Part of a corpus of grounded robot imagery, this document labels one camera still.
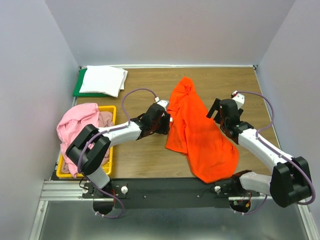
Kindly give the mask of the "orange t-shirt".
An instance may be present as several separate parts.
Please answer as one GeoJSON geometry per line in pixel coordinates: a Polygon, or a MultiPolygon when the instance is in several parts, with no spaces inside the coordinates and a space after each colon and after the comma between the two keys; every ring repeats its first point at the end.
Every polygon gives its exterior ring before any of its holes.
{"type": "Polygon", "coordinates": [[[196,177],[208,184],[235,173],[239,151],[207,118],[208,110],[192,79],[183,77],[173,89],[167,113],[172,122],[165,147],[185,155],[196,177]]]}

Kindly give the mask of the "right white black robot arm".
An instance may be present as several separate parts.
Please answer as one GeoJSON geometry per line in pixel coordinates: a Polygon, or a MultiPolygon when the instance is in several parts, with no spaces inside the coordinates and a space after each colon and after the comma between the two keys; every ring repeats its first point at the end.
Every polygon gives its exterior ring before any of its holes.
{"type": "Polygon", "coordinates": [[[275,203],[286,208],[292,204],[309,205],[316,199],[308,161],[293,157],[266,140],[250,123],[241,120],[243,95],[215,99],[207,113],[220,129],[237,145],[249,150],[271,171],[271,175],[252,171],[239,173],[230,183],[230,191],[241,196],[247,190],[271,196],[275,203]]]}

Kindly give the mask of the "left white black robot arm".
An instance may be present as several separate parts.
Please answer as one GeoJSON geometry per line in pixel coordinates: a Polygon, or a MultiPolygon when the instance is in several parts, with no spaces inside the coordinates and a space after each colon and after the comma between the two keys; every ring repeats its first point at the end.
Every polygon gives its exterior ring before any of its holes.
{"type": "Polygon", "coordinates": [[[76,165],[77,171],[94,184],[93,191],[99,197],[107,197],[111,191],[110,177],[101,166],[107,150],[154,133],[168,134],[171,119],[168,105],[168,100],[160,100],[138,117],[111,127],[97,128],[88,124],[69,145],[66,156],[76,165]]]}

